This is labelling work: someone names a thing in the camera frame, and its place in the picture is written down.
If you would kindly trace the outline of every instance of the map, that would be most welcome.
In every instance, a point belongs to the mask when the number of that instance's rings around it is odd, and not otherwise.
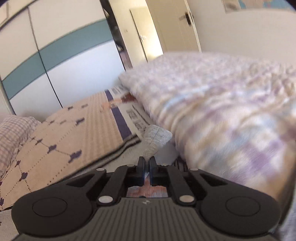
[[[242,9],[276,8],[295,11],[286,0],[222,0],[225,11],[233,12]]]

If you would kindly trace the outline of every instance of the purple stripe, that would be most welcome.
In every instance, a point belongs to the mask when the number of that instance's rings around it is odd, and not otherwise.
[[[118,127],[118,130],[120,132],[122,140],[127,138],[131,135],[131,130],[129,129],[128,125],[126,124],[126,121],[124,120],[120,110],[118,107],[112,108],[112,113],[114,115],[114,118],[116,120],[116,124]]]
[[[105,94],[106,94],[106,96],[107,96],[108,101],[113,100],[113,96],[111,95],[111,93],[110,93],[109,90],[105,90]]]

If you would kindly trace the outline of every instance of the bed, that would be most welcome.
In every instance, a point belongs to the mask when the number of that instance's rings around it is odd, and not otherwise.
[[[293,218],[295,68],[241,56],[179,52],[128,70],[119,79],[123,86],[36,125],[0,177],[1,210],[94,162],[97,167],[111,164],[156,123],[172,133],[189,168],[265,192]],[[290,235],[290,230],[279,233]]]

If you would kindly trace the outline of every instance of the metal pin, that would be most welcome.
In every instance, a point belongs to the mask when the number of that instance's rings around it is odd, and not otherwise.
[[[193,202],[194,201],[194,197],[191,195],[183,195],[179,198],[179,200],[181,202]]]
[[[101,203],[111,203],[112,201],[113,201],[113,197],[111,197],[111,196],[99,197],[99,202],[101,202]]]

